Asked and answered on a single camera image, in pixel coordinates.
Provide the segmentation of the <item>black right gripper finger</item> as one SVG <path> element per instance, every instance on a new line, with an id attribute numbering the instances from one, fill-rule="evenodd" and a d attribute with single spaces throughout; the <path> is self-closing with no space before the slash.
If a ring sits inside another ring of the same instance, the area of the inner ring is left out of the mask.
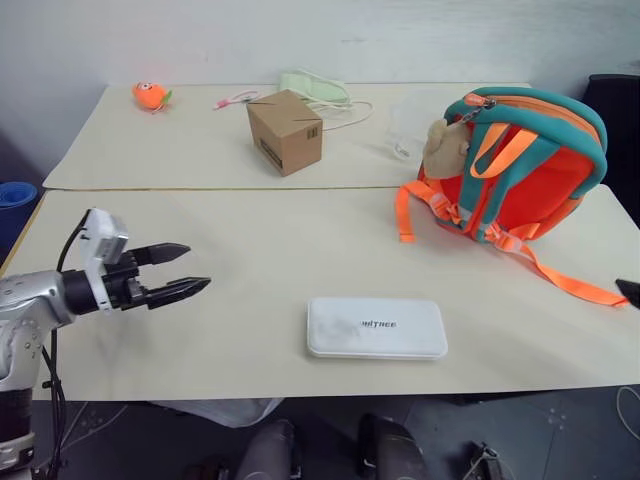
<path id="1" fill-rule="evenodd" d="M 640 283 L 624 279 L 616 279 L 615 284 L 620 293 L 631 305 L 640 308 Z"/>

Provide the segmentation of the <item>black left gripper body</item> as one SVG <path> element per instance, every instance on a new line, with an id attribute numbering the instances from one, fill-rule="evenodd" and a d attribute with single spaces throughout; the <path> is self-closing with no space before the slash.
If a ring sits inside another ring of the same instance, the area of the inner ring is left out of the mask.
<path id="1" fill-rule="evenodd" d="M 114 264 L 104 266 L 103 282 L 114 309 L 128 310 L 147 305 L 148 290 L 137 277 L 139 267 L 150 263 L 148 249 L 124 252 Z"/>

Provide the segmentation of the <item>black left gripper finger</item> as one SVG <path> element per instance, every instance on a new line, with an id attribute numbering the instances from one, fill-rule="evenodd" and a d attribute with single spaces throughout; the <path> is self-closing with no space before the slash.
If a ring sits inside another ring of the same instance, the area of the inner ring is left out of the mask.
<path id="1" fill-rule="evenodd" d="M 146 290 L 144 302 L 149 310 L 190 298 L 211 283 L 210 277 L 185 277 L 168 282 L 166 285 Z"/>
<path id="2" fill-rule="evenodd" d="M 191 248 L 187 245 L 165 242 L 132 249 L 130 254 L 137 265 L 144 266 L 171 262 L 190 250 Z"/>

